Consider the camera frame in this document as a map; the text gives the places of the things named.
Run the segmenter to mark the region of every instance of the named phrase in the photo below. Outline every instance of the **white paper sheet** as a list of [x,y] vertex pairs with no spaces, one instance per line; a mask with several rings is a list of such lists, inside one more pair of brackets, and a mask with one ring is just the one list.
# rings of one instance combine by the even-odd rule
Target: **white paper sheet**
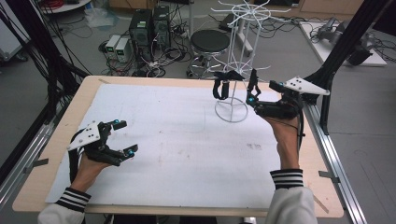
[[[245,100],[246,91],[235,96]],[[260,99],[277,95],[264,92]],[[90,203],[268,208],[275,190],[269,171],[279,168],[271,127],[251,107],[246,120],[226,122],[215,104],[211,89],[102,85],[79,128],[126,120],[107,144],[116,150],[138,144],[139,150],[98,176]],[[65,153],[47,203],[70,185],[68,164]]]

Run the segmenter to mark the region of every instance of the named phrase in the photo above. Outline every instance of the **white sleeve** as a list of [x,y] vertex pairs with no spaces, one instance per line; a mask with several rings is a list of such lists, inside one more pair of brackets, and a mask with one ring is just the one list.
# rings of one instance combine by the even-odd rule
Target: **white sleeve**
[[38,215],[39,224],[80,224],[89,194],[67,188],[58,202],[50,204]]
[[300,169],[271,172],[276,191],[265,224],[317,224],[314,196]]

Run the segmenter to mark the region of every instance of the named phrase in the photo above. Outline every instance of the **aluminum rail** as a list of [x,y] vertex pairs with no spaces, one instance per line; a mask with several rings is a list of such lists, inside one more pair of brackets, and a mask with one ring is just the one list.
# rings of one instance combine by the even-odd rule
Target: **aluminum rail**
[[48,125],[43,124],[41,126],[29,147],[26,148],[21,158],[7,176],[6,180],[0,186],[0,210],[3,209],[9,197],[22,182],[23,178],[26,175],[29,175],[31,169],[33,168],[34,161],[38,158],[42,149],[50,140],[54,130],[55,125],[53,121]]
[[327,135],[320,127],[320,111],[316,105],[308,105],[304,103],[304,113],[308,119],[308,123],[311,126],[313,134],[317,135],[317,144],[319,149],[322,150],[323,159],[328,165],[329,171],[333,179],[337,181],[334,183],[340,199],[342,199],[343,206],[347,209],[351,221],[356,224],[367,223],[361,206],[359,205],[358,199],[350,186],[349,180],[344,167],[338,157],[337,151],[335,150],[332,139]]

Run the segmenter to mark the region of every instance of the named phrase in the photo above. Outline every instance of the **robotic hand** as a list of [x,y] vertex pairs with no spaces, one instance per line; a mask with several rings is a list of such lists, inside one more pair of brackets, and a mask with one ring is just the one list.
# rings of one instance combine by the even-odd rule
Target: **robotic hand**
[[123,161],[134,157],[138,146],[133,145],[116,151],[110,149],[106,142],[112,128],[116,131],[126,126],[125,120],[119,121],[117,119],[107,123],[100,122],[96,124],[93,122],[73,136],[72,142],[67,149],[70,152],[77,148],[84,148],[90,160],[120,166]]
[[282,98],[277,102],[259,101],[258,96],[262,93],[258,87],[257,71],[253,69],[250,75],[250,81],[247,86],[247,105],[254,108],[254,112],[260,117],[270,117],[277,119],[293,119],[299,115],[303,109],[303,102],[299,92],[288,89],[283,83],[270,81],[270,88],[274,91],[281,92]]
[[258,87],[257,71],[253,69],[250,74],[250,81],[247,86],[247,105],[251,105],[260,117],[268,117],[275,119],[294,119],[299,116],[299,147],[303,141],[304,136],[304,116],[303,116],[303,100],[302,93],[314,93],[321,95],[329,95],[329,91],[307,82],[306,80],[295,77],[285,83],[277,83],[270,81],[269,87],[282,94],[282,97],[277,102],[260,101],[258,96],[262,93]]

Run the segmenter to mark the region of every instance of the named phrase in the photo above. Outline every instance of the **round stool seat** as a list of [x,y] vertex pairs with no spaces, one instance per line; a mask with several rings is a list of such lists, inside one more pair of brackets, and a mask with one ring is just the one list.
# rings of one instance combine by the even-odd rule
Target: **round stool seat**
[[230,45],[230,38],[217,30],[201,30],[192,34],[191,45],[207,53],[219,53]]

